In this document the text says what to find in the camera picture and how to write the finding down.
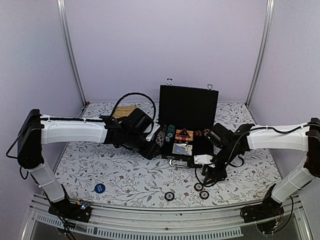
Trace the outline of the blue playing card deck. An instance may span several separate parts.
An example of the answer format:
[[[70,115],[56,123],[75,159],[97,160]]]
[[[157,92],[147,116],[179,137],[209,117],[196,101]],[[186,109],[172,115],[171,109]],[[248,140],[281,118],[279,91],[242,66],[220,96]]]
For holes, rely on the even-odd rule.
[[[182,145],[187,145],[186,143],[174,143],[172,153],[177,155],[185,155],[185,156],[191,156],[189,154],[183,154],[183,148]]]

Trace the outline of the red black poker chip front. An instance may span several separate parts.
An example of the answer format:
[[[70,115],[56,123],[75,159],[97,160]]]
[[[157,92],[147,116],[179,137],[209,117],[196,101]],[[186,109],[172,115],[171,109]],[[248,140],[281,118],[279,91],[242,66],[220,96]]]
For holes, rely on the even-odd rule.
[[[206,190],[203,190],[199,193],[199,197],[202,199],[202,200],[207,200],[209,198],[210,194],[208,191]]]

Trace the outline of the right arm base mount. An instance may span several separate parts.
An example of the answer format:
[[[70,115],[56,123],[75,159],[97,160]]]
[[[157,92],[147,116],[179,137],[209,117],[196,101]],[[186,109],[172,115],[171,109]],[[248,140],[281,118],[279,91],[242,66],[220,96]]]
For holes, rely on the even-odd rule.
[[[280,216],[284,213],[281,203],[274,200],[263,201],[256,205],[247,205],[240,210],[240,216],[245,223],[265,220],[268,218]]]

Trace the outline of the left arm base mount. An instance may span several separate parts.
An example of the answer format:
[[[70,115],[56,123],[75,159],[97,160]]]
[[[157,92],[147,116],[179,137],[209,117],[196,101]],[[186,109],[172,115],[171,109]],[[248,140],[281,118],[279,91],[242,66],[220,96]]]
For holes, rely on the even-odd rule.
[[[78,222],[88,223],[91,217],[92,208],[83,206],[83,204],[72,203],[68,200],[59,202],[49,201],[50,207],[48,212],[62,219],[74,220]]]

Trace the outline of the black triangular all-in button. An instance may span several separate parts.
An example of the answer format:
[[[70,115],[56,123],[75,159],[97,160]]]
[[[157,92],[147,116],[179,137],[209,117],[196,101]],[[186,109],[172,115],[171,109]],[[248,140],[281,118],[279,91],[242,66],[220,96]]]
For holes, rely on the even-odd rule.
[[[176,134],[177,134],[178,137],[185,137],[185,138],[189,138],[190,137],[189,131],[186,130],[185,128],[184,129],[178,129],[176,131]]]

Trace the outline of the red black poker chip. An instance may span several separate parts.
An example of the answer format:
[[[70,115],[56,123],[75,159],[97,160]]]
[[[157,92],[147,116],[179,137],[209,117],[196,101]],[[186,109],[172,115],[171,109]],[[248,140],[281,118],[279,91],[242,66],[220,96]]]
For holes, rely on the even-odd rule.
[[[207,200],[209,198],[210,194],[208,191],[206,190],[203,190],[199,193],[199,197],[202,199],[202,200]]]
[[[197,191],[197,192],[201,192],[203,190],[203,188],[204,188],[204,186],[199,182],[195,183],[193,187],[194,187],[194,190]]]

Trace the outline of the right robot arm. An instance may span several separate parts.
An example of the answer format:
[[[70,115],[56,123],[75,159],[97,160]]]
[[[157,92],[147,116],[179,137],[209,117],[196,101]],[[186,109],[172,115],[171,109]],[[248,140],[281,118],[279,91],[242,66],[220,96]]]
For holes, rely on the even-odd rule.
[[[275,183],[264,197],[258,213],[269,218],[278,205],[303,189],[320,176],[320,120],[313,117],[308,122],[294,125],[242,124],[235,131],[222,124],[205,130],[203,136],[219,149],[214,155],[200,155],[197,164],[206,166],[210,182],[224,179],[222,175],[235,157],[246,152],[268,149],[305,153],[304,159],[287,176]]]

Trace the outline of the black poker set case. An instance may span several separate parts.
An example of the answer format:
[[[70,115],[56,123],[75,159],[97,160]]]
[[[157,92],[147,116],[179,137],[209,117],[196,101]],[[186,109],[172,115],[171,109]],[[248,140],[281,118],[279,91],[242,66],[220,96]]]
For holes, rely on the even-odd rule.
[[[205,139],[203,131],[210,129],[215,123],[218,97],[219,92],[214,89],[177,85],[160,86],[159,122],[167,127],[174,125],[175,132],[183,129],[194,131],[193,141],[177,141],[175,136],[169,143],[164,140],[160,148],[163,159],[186,162],[189,168],[197,168],[194,156],[214,153],[214,146]],[[202,136],[195,136],[195,131],[202,131]],[[192,155],[174,154],[174,143],[192,145]]]

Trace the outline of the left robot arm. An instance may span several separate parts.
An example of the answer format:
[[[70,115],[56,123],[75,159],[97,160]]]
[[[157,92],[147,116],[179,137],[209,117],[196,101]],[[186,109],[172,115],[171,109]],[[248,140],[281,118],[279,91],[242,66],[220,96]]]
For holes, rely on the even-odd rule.
[[[159,149],[154,140],[159,129],[160,124],[154,117],[149,117],[139,108],[118,119],[112,115],[57,117],[32,109],[5,155],[28,170],[48,199],[55,203],[55,209],[63,217],[70,217],[75,211],[74,205],[68,201],[66,191],[43,157],[43,145],[69,142],[113,145],[136,151],[151,160]]]

